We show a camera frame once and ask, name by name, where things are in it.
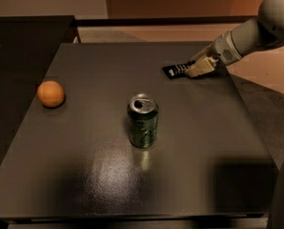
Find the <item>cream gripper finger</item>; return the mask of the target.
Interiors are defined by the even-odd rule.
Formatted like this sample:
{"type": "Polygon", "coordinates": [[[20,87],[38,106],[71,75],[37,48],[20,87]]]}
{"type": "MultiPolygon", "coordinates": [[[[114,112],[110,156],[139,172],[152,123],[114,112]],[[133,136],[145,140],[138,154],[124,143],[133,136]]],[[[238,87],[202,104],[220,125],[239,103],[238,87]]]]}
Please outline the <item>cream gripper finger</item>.
{"type": "Polygon", "coordinates": [[[212,59],[212,57],[210,56],[210,48],[212,45],[208,45],[207,47],[205,47],[204,49],[202,49],[200,52],[194,54],[189,61],[190,62],[196,62],[197,60],[201,59],[201,58],[208,58],[208,59],[212,59]]]}
{"type": "Polygon", "coordinates": [[[206,73],[211,73],[215,70],[217,60],[203,55],[194,63],[189,65],[189,68],[185,71],[185,75],[188,78],[195,78],[206,73]]]}

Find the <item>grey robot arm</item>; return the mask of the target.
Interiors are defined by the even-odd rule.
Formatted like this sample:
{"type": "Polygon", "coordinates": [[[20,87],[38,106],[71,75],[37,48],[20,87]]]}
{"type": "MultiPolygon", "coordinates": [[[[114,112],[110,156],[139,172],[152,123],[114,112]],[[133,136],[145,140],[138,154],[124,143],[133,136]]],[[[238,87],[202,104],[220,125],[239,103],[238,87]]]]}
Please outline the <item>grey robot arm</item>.
{"type": "Polygon", "coordinates": [[[284,46],[284,0],[263,0],[257,17],[218,36],[189,60],[185,75],[195,78],[240,61],[253,52],[284,46]]]}

